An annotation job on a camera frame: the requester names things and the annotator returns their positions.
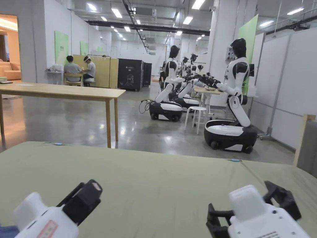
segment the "beige sofa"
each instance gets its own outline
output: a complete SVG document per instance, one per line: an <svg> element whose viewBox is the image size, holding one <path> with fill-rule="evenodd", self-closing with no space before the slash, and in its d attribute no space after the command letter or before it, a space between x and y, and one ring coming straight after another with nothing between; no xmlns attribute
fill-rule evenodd
<svg viewBox="0 0 317 238"><path fill-rule="evenodd" d="M20 80L20 63L0 62L0 77L7 77L8 80Z"/></svg>

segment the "robot shoulder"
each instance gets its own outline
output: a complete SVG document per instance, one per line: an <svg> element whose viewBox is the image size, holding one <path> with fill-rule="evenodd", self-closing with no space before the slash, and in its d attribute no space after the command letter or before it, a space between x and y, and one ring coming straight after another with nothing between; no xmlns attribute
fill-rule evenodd
<svg viewBox="0 0 317 238"><path fill-rule="evenodd" d="M248 71L248 64L245 62L239 62L236 65L236 73L246 73Z"/></svg>
<svg viewBox="0 0 317 238"><path fill-rule="evenodd" d="M172 69L176 69L176 63L174 62L174 61L170 61L170 63L169 63L169 68L172 68Z"/></svg>

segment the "yellow partition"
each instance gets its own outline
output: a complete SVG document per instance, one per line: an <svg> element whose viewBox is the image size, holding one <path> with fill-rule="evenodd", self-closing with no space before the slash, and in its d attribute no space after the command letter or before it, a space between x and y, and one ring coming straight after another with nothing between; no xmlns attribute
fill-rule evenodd
<svg viewBox="0 0 317 238"><path fill-rule="evenodd" d="M87 64L84 62L84 56L73 55L74 63L80 67L87 69ZM109 68L110 58L101 56L90 56L90 59L96 65L95 82L96 87L108 88L109 87Z"/></svg>
<svg viewBox="0 0 317 238"><path fill-rule="evenodd" d="M118 87L118 68L119 68L119 59L111 58L110 85L109 85L111 89L116 89Z"/></svg>

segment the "green poster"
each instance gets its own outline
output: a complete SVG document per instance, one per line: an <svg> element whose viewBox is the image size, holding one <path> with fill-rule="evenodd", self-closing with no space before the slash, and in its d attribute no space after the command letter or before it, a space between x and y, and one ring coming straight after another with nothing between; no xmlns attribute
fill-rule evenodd
<svg viewBox="0 0 317 238"><path fill-rule="evenodd" d="M55 63L65 65L68 56L68 35L54 31L55 36Z"/></svg>
<svg viewBox="0 0 317 238"><path fill-rule="evenodd" d="M80 41L80 55L86 56L89 54L88 51L89 51L88 43L86 43L84 41Z"/></svg>
<svg viewBox="0 0 317 238"><path fill-rule="evenodd" d="M239 29L238 38L244 38L247 42L247 61L249 64L252 63L252 55L253 55L253 47L254 47L254 40L256 37L256 26L258 21L258 16L256 15L252 18L249 22L244 24ZM244 82L244 86L242 92L244 95L248 92L248 85L249 85L249 78Z"/></svg>

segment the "black equipment cabinet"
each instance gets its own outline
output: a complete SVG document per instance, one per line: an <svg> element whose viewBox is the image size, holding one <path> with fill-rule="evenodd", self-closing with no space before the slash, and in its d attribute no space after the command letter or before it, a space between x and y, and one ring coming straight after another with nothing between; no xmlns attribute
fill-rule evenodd
<svg viewBox="0 0 317 238"><path fill-rule="evenodd" d="M142 60L119 59L118 88L140 91L143 87L143 70Z"/></svg>
<svg viewBox="0 0 317 238"><path fill-rule="evenodd" d="M149 86L151 84L152 64L144 63L143 72L143 86Z"/></svg>

